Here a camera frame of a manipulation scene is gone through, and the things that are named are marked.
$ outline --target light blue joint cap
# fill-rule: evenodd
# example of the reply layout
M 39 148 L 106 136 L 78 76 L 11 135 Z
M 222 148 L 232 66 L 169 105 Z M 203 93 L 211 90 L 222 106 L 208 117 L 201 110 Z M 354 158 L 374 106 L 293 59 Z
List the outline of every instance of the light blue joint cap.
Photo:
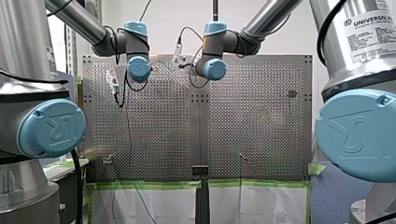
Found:
M 149 61 L 141 56 L 135 56 L 129 60 L 127 70 L 128 76 L 138 83 L 145 82 L 151 73 Z
M 396 95 L 376 90 L 335 95 L 319 112 L 316 136 L 343 172 L 371 182 L 396 181 Z
M 217 81 L 227 74 L 227 67 L 221 59 L 211 59 L 205 63 L 204 75 L 207 79 Z
M 222 21 L 210 21 L 205 26 L 205 35 L 216 35 L 227 31 L 227 24 Z
M 17 142 L 30 158 L 57 158 L 73 150 L 85 133 L 82 110 L 65 99 L 36 106 L 23 119 Z
M 148 27 L 142 21 L 127 21 L 124 24 L 124 28 L 138 35 L 149 35 Z

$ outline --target white wall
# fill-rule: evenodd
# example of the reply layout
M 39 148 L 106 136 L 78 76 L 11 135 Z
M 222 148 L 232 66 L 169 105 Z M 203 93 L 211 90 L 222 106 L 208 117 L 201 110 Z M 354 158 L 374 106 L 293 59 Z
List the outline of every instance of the white wall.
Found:
M 138 20 L 147 3 L 147 0 L 102 1 L 103 23 L 113 27 Z M 265 0 L 219 0 L 219 19 L 227 22 L 230 29 L 239 31 L 264 3 Z M 396 4 L 392 7 L 393 12 L 396 12 Z M 201 33 L 205 24 L 212 19 L 211 11 L 212 0 L 152 0 L 144 19 L 148 25 L 150 53 L 173 54 L 181 28 L 188 25 Z M 326 68 L 318 61 L 317 36 L 309 1 L 305 0 L 292 13 L 283 29 L 263 42 L 260 51 L 260 54 L 314 55 L 313 119 L 322 105 L 321 90 L 328 82 Z M 195 52 L 200 46 L 200 41 L 189 32 L 183 40 L 185 52 Z

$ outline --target perforated metal panel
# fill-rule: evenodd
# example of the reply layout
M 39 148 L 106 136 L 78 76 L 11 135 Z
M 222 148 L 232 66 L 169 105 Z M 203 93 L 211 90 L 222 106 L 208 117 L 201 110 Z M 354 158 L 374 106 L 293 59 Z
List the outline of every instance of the perforated metal panel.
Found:
M 228 60 L 210 87 L 209 178 L 304 179 L 311 67 L 306 56 Z
M 151 60 L 171 59 L 163 55 Z M 226 78 L 201 90 L 191 88 L 185 73 L 154 64 L 147 88 L 128 97 L 131 147 L 125 110 L 117 107 L 105 80 L 113 61 L 84 60 L 90 182 L 190 180 L 193 165 L 208 165 L 209 178 L 307 176 L 309 56 L 226 56 Z M 123 65 L 117 73 L 122 84 Z
M 86 89 L 92 97 L 86 103 L 92 109 L 95 154 L 89 180 L 191 179 L 190 98 L 185 74 L 155 63 L 147 87 L 141 92 L 127 91 L 130 146 L 126 109 L 117 107 L 106 83 L 106 70 L 111 66 L 113 60 L 93 59 L 92 79 L 87 78 L 92 84 L 84 85 L 91 86 L 90 90 Z M 121 85 L 124 72 L 124 65 L 117 68 Z

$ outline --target cable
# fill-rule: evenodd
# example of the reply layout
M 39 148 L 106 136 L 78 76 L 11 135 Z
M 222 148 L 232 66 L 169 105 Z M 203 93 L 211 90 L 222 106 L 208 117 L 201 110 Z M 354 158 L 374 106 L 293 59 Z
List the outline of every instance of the cable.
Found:
M 76 169 L 76 179 L 77 179 L 77 214 L 76 214 L 76 224 L 82 224 L 82 174 L 81 174 L 81 167 L 79 165 L 78 154 L 76 150 L 71 151 L 73 163 Z
M 237 45 L 236 45 L 236 48 L 235 48 L 235 51 L 234 52 L 236 52 L 237 50 L 238 50 L 238 48 L 239 48 L 239 43 L 242 43 L 242 46 L 244 47 L 244 54 L 235 54 L 236 55 L 236 57 L 238 57 L 238 58 L 245 58 L 247 55 L 248 55 L 248 48 L 247 48 L 247 44 L 245 43 L 245 41 L 243 41 L 242 40 L 242 37 L 241 37 L 241 35 L 238 33 L 238 32 L 236 32 L 236 31 L 234 31 L 234 30 L 227 30 L 227 31 L 230 31 L 231 33 L 233 33 L 234 35 L 236 35 L 236 38 L 237 38 L 237 41 L 238 41 L 238 43 L 237 43 Z
M 197 32 L 196 30 L 194 30 L 194 29 L 191 28 L 190 26 L 185 26 L 185 27 L 183 27 L 183 29 L 181 29 L 180 35 L 178 35 L 178 41 L 177 41 L 178 44 L 181 44 L 181 37 L 183 36 L 184 31 L 186 31 L 186 30 L 192 31 L 193 33 L 195 33 L 196 36 L 198 36 L 198 38 L 199 38 L 201 41 L 204 41 L 204 39 L 198 34 L 198 32 Z
M 142 14 L 142 16 L 140 17 L 140 20 L 139 20 L 139 21 L 142 21 L 143 18 L 145 17 L 146 12 L 147 12 L 147 10 L 148 10 L 148 8 L 149 8 L 149 4 L 150 4 L 150 3 L 151 3 L 151 0 L 149 0 L 148 3 L 146 4 L 145 10 L 143 11 L 143 14 Z
M 119 53 L 119 39 L 117 37 L 116 32 L 114 31 L 114 29 L 110 26 L 104 26 L 106 29 L 111 31 L 111 34 L 113 36 L 114 39 L 114 43 L 113 41 L 111 41 L 111 48 L 114 49 L 114 51 L 116 52 L 116 65 L 119 65 L 120 63 L 120 53 Z
M 317 52 L 320 61 L 326 66 L 326 59 L 323 56 L 323 44 L 324 40 L 326 38 L 326 34 L 329 31 L 330 26 L 332 25 L 332 21 L 334 20 L 335 16 L 340 12 L 341 8 L 344 6 L 344 4 L 347 2 L 347 0 L 340 0 L 337 5 L 330 11 L 329 15 L 327 16 L 326 20 L 323 22 L 319 35 L 318 35 L 318 42 L 317 42 Z
M 162 64 L 164 67 L 166 67 L 166 68 L 167 68 L 169 71 L 171 71 L 171 72 L 175 72 L 175 71 L 176 71 L 175 68 L 169 67 L 169 66 L 168 66 L 165 62 L 163 62 L 163 61 L 156 61 L 156 62 L 154 62 L 154 63 L 151 63 L 150 66 L 152 66 L 152 65 L 154 65 L 154 64 L 156 64 L 156 63 Z
M 289 19 L 291 17 L 291 13 L 289 14 L 289 16 L 283 21 L 283 23 L 277 27 L 275 30 L 271 31 L 268 35 L 273 35 L 274 33 L 278 32 L 280 29 L 282 29 L 286 23 L 288 23 Z
M 385 221 L 388 221 L 388 220 L 391 220 L 391 219 L 394 219 L 394 218 L 396 218 L 396 213 L 391 213 L 391 214 L 389 214 L 389 215 L 387 215 L 387 216 L 379 217 L 379 218 L 377 218 L 377 219 L 375 219 L 375 220 L 373 220 L 373 221 L 369 221 L 369 222 L 367 222 L 366 224 L 378 224 L 378 223 L 383 223 L 383 222 L 385 222 Z
M 56 13 L 58 13 L 58 12 L 64 10 L 64 8 L 66 8 L 67 6 L 69 6 L 69 4 L 70 4 L 71 2 L 73 2 L 73 0 L 69 0 L 69 1 L 66 2 L 63 6 L 59 7 L 59 8 L 56 9 L 55 11 L 53 11 L 53 12 L 47 14 L 47 17 L 51 17 L 51 16 L 55 15 Z
M 191 67 L 190 67 L 190 70 L 189 70 L 189 79 L 190 79 L 190 83 L 191 83 L 191 85 L 193 86 L 193 87 L 195 87 L 196 89 L 201 89 L 201 88 L 203 88 L 203 87 L 205 87 L 206 85 L 207 85 L 207 83 L 209 83 L 209 79 L 204 83 L 204 85 L 203 86 L 196 86 L 193 82 L 192 82 L 192 78 L 191 78 L 191 70 L 192 70 L 192 68 L 193 67 L 195 67 L 195 65 L 194 65 L 194 61 L 195 61 L 195 59 L 197 58 L 197 56 L 198 56 L 198 53 L 201 51 L 201 49 L 203 48 L 203 46 L 201 46 L 198 50 L 197 50 L 197 52 L 195 53 L 195 55 L 194 55 L 194 58 L 192 58 L 192 61 L 191 61 Z
M 132 148 L 133 148 L 133 145 L 132 145 L 131 121 L 129 120 L 129 100 L 127 101 L 127 105 L 126 105 L 126 108 L 125 108 L 125 117 L 126 117 L 126 120 L 127 120 L 128 137 L 129 137 L 128 167 L 131 167 L 131 163 L 132 163 Z M 113 194 L 113 200 L 112 200 L 112 215 L 113 215 L 113 218 L 114 218 L 116 224 L 117 224 L 117 220 L 116 220 L 116 218 L 115 218 L 115 212 L 114 212 L 114 201 L 115 201 L 115 197 L 116 197 L 115 192 L 116 192 L 116 189 L 117 189 L 117 186 L 118 186 L 119 182 L 120 182 L 120 181 L 118 181 L 118 182 L 116 183 L 116 187 L 115 187 L 115 189 L 114 189 L 114 194 Z M 136 183 L 135 183 L 134 181 L 132 181 L 132 184 L 134 185 L 134 189 L 136 190 L 136 193 L 137 193 L 137 195 L 139 196 L 139 198 L 140 198 L 140 200 L 141 200 L 143 206 L 145 207 L 146 212 L 147 212 L 148 216 L 150 217 L 151 221 L 152 221 L 154 224 L 158 224 L 158 223 L 155 221 L 155 218 L 154 218 L 154 217 L 152 216 L 152 214 L 150 213 L 150 211 L 149 211 L 149 209 L 148 209 L 148 207 L 147 207 L 147 205 L 146 205 L 146 202 L 145 202 L 145 200 L 143 199 L 143 196 L 142 196 L 142 194 L 140 193 L 140 190 L 139 190 L 139 188 L 137 187 Z
M 149 81 L 146 80 L 146 82 L 145 82 L 145 84 L 143 85 L 142 88 L 140 88 L 140 89 L 134 89 L 134 88 L 132 88 L 132 85 L 131 85 L 131 83 L 130 83 L 129 80 L 128 80 L 128 77 L 127 77 L 128 75 L 127 75 L 127 74 L 128 74 L 127 71 L 125 71 L 125 78 L 124 78 L 124 81 L 125 81 L 126 84 L 128 85 L 129 89 L 131 89 L 131 91 L 140 92 L 140 91 L 144 90 L 144 89 L 146 88 L 146 86 L 148 85 L 148 83 L 149 83 Z
M 15 75 L 11 75 L 10 73 L 0 70 L 0 75 L 3 75 L 5 77 L 9 77 L 18 81 L 23 81 L 23 82 L 32 82 L 32 83 L 42 83 L 42 84 L 67 84 L 69 83 L 68 80 L 56 80 L 56 81 L 49 81 L 49 80 L 39 80 L 39 79 L 33 79 L 33 78 L 28 78 L 28 77 L 17 77 Z

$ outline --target label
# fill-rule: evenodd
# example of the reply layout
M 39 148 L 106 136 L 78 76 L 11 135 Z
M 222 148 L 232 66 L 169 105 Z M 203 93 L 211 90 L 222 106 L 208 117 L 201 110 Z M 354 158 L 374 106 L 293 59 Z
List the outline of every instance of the label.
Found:
M 56 70 L 56 62 L 55 55 L 53 53 L 53 49 L 50 47 L 46 47 L 47 51 L 47 60 L 49 62 L 49 71 L 51 79 L 58 79 L 58 71 Z
M 380 10 L 390 10 L 387 0 L 375 0 L 378 9 Z
M 396 30 L 389 11 L 360 14 L 344 25 L 353 63 L 396 53 Z

